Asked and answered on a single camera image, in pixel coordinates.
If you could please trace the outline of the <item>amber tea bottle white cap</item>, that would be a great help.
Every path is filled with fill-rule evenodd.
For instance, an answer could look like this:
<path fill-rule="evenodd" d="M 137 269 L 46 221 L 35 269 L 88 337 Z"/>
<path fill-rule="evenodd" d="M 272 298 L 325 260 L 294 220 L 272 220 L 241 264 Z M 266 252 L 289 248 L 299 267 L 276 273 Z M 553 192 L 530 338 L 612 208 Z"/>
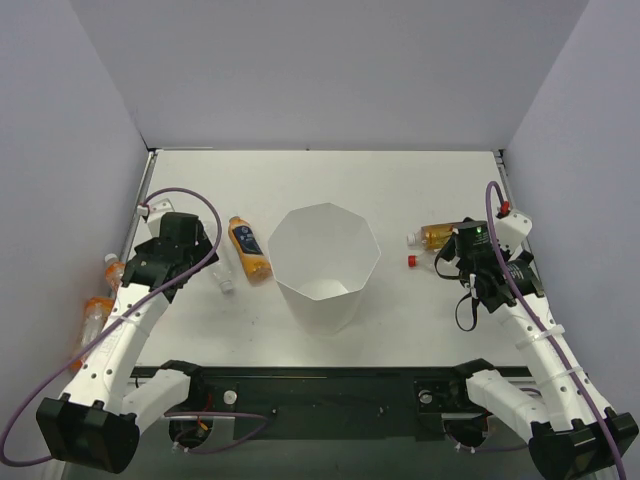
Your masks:
<path fill-rule="evenodd" d="M 426 251 L 440 250 L 451 238 L 453 228 L 453 223 L 422 226 L 416 232 L 408 234 L 406 242 L 410 248 L 421 248 Z"/>

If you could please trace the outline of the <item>red gold label bottle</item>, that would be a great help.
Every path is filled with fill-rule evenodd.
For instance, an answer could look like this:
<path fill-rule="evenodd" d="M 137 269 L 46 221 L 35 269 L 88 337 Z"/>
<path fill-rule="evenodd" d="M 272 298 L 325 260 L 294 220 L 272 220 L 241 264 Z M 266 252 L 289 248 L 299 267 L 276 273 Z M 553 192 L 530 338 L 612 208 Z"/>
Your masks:
<path fill-rule="evenodd" d="M 435 266 L 435 260 L 438 253 L 438 250 L 427 250 L 417 253 L 416 255 L 409 255 L 407 260 L 408 266 L 411 269 L 421 269 L 431 273 L 439 271 L 444 275 L 453 275 L 456 272 L 456 269 L 450 262 L 440 260 L 438 262 L 438 266 Z"/>

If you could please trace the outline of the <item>clear plastic bottle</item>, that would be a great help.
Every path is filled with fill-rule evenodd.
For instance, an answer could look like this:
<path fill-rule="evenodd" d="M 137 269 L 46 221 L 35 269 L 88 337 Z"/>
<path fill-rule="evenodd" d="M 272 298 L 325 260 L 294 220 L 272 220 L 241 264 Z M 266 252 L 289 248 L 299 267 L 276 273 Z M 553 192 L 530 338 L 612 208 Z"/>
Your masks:
<path fill-rule="evenodd" d="M 203 227 L 211 245 L 214 245 L 217 236 L 216 224 L 214 222 L 204 221 Z M 207 272 L 224 295 L 231 295 L 234 293 L 233 274 L 223 241 L 220 241 L 216 249 L 216 254 L 218 260 L 207 267 Z"/>

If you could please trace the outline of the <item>orange juice bottle blue label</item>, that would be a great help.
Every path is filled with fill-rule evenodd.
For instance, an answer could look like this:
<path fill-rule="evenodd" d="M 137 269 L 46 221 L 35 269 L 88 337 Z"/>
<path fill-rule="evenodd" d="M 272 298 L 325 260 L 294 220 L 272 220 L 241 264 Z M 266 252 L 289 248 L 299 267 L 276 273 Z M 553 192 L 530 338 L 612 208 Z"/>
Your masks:
<path fill-rule="evenodd" d="M 228 235 L 249 283 L 258 285 L 267 280 L 272 275 L 271 264 L 251 225 L 241 217 L 233 216 L 229 219 Z"/>

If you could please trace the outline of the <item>orange label bottle table corner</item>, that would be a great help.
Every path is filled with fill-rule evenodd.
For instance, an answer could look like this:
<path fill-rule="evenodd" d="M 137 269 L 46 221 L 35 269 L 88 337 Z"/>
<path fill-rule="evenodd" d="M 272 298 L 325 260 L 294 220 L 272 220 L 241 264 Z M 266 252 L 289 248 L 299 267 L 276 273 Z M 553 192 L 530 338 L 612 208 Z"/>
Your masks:
<path fill-rule="evenodd" d="M 75 357 L 101 333 L 113 306 L 114 299 L 109 297 L 92 297 L 87 301 L 71 357 Z"/>

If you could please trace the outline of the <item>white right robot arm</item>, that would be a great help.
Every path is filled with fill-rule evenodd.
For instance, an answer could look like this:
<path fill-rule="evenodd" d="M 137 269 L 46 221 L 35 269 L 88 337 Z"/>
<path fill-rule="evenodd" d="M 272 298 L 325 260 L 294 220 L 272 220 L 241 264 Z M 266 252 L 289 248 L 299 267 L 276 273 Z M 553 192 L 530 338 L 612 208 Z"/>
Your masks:
<path fill-rule="evenodd" d="M 455 263 L 471 307 L 496 315 L 521 354 L 539 395 L 532 398 L 483 359 L 456 366 L 447 383 L 449 402 L 474 404 L 496 416 L 523 441 L 546 479 L 580 479 L 614 467 L 624 478 L 622 456 L 639 433 L 629 413 L 618 413 L 598 392 L 564 339 L 532 255 L 512 256 L 485 221 L 452 227 L 438 260 Z"/>

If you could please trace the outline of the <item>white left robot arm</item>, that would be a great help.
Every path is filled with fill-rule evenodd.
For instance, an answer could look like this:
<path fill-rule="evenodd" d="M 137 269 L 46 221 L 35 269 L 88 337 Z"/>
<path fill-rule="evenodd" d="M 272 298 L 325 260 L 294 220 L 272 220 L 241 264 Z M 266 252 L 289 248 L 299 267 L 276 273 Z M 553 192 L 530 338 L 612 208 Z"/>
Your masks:
<path fill-rule="evenodd" d="M 192 412 L 207 402 L 201 369 L 169 361 L 140 388 L 127 385 L 150 333 L 177 291 L 217 261 L 202 222 L 167 211 L 147 221 L 150 240 L 126 264 L 105 338 L 57 399 L 41 401 L 36 420 L 57 460 L 119 474 L 142 433 L 174 407 Z"/>

